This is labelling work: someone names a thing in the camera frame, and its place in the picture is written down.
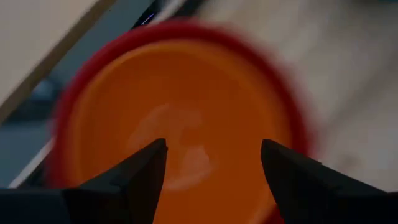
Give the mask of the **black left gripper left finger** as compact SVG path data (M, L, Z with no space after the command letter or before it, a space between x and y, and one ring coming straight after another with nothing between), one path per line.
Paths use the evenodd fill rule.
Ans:
M166 159L166 141L156 139L106 172L65 189L70 222L152 223Z

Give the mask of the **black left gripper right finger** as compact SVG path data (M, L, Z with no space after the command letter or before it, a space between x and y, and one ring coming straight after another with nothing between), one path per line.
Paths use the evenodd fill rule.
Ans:
M261 161L286 223L397 223L397 192L385 192L265 139Z

